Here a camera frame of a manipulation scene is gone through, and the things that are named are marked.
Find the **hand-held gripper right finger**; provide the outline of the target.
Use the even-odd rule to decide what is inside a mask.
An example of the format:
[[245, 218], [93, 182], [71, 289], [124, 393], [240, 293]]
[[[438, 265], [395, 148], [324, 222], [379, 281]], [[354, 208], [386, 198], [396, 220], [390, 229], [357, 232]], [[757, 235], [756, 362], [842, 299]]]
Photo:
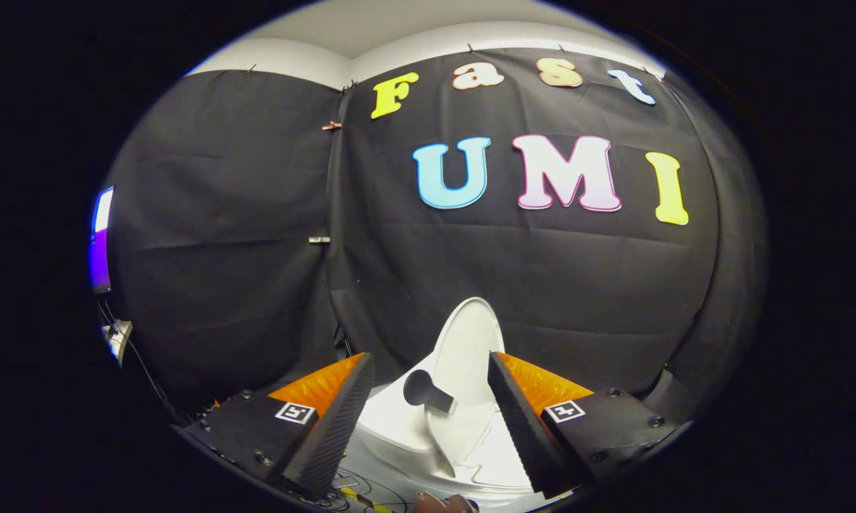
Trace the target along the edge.
[[619, 388], [592, 392], [498, 351], [488, 383], [532, 489], [548, 499], [618, 480], [689, 427]]

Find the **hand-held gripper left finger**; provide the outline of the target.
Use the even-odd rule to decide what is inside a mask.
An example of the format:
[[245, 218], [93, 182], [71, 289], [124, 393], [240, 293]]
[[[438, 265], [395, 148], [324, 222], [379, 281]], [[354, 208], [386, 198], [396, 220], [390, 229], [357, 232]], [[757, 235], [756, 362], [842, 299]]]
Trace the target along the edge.
[[274, 390], [243, 390], [175, 432], [255, 486], [323, 499], [374, 376], [371, 354], [359, 353]]

